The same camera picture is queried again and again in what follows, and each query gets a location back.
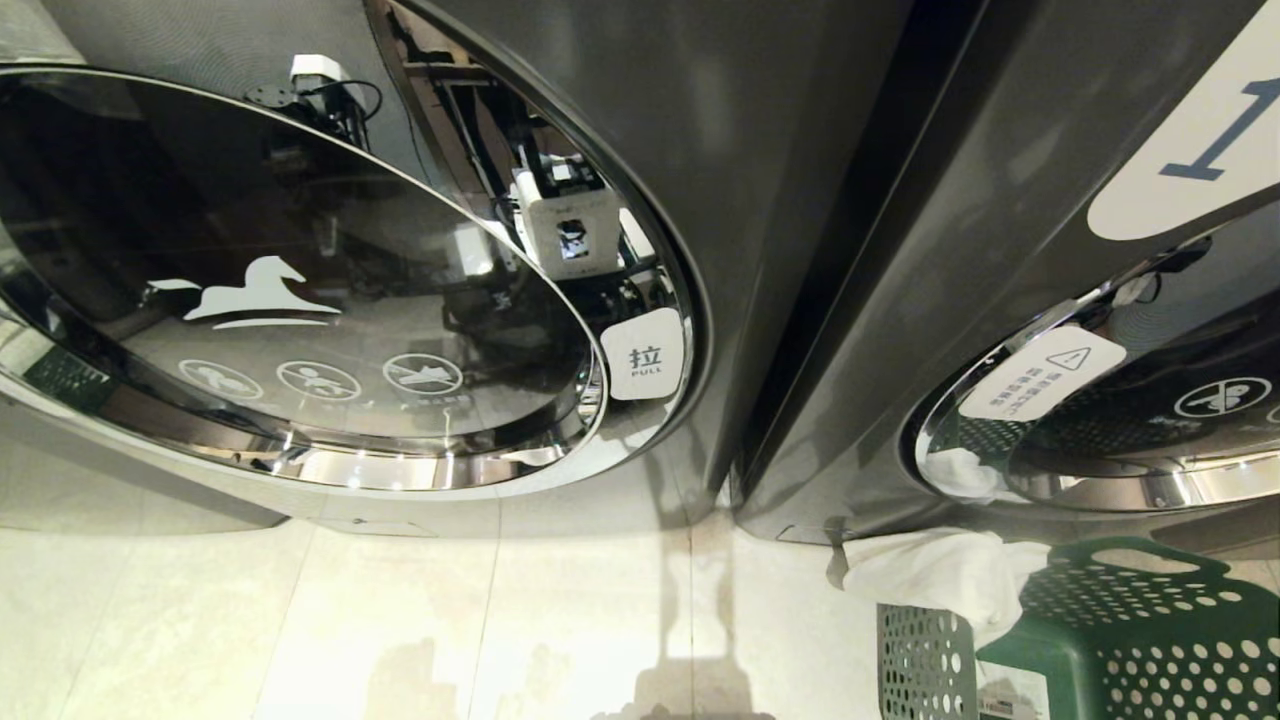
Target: warning icon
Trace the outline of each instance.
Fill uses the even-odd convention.
[[[1079,370],[1080,365],[1083,365],[1088,357],[1089,357],[1088,347],[1076,347],[1075,350],[1068,350],[1066,352],[1050,355],[1044,360],[1057,365],[1059,368],[1066,368],[1068,370]]]

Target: horse logo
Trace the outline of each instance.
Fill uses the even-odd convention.
[[[302,300],[284,284],[284,281],[307,282],[302,273],[293,269],[279,255],[266,255],[253,260],[244,269],[244,287],[209,286],[200,293],[200,305],[182,316],[183,320],[198,320],[228,313],[247,313],[262,310],[298,310],[308,313],[342,314],[342,310]],[[173,278],[150,281],[148,286],[159,291],[201,290],[191,281]],[[250,318],[229,320],[214,325],[215,331],[225,328],[251,328],[260,325],[324,325],[323,320],[303,318]]]

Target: tiled floor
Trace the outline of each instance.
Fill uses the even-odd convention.
[[[723,514],[500,542],[0,530],[0,717],[873,717],[874,609],[828,559]]]

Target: washer door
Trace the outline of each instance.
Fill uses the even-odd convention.
[[[961,500],[1188,509],[1280,493],[1280,204],[1059,305],[927,409]]]
[[[0,70],[0,389],[241,470],[457,498],[625,460],[678,405],[690,327],[660,261],[602,246],[616,272],[553,281],[280,114]]]

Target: number sticker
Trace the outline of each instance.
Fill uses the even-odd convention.
[[[1280,0],[1267,3],[1089,206],[1142,240],[1280,183]]]

